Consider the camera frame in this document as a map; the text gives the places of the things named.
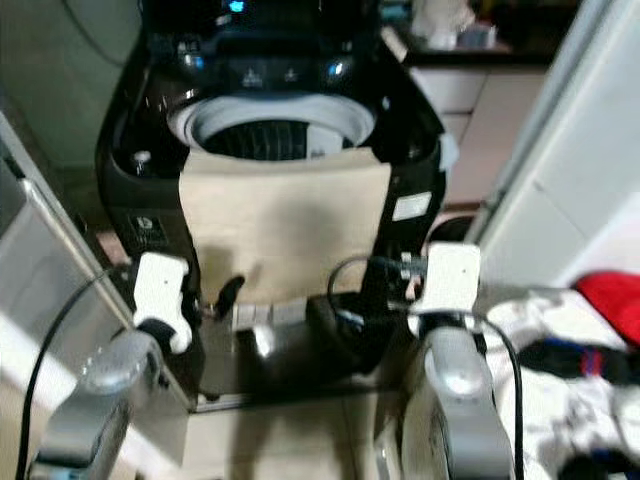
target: washing machine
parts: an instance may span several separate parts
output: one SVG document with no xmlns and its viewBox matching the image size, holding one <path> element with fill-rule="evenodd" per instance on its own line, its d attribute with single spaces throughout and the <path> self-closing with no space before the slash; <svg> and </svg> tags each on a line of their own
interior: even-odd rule
<svg viewBox="0 0 640 480">
<path fill-rule="evenodd" d="M 413 340 L 406 322 L 353 331 L 326 299 L 306 320 L 271 332 L 211 320 L 178 180 L 191 149 L 243 159 L 305 162 L 370 147 L 391 166 L 373 253 L 419 254 L 439 212 L 452 160 L 438 116 L 380 40 L 375 0 L 141 0 L 142 34 L 123 71 L 96 152 L 103 204 L 129 255 L 187 259 L 183 312 L 195 335 L 170 360 L 191 399 L 262 401 L 393 388 Z M 428 198 L 394 219 L 403 199 Z M 406 283 L 367 271 L 358 298 L 384 310 Z"/>
</svg>

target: floor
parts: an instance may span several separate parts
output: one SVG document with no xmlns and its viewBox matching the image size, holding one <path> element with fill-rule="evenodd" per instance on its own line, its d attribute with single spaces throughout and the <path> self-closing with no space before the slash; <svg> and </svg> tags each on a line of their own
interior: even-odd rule
<svg viewBox="0 0 640 480">
<path fill-rule="evenodd" d="M 192 416 L 183 468 L 152 480 L 376 480 L 374 432 L 396 393 Z"/>
</svg>

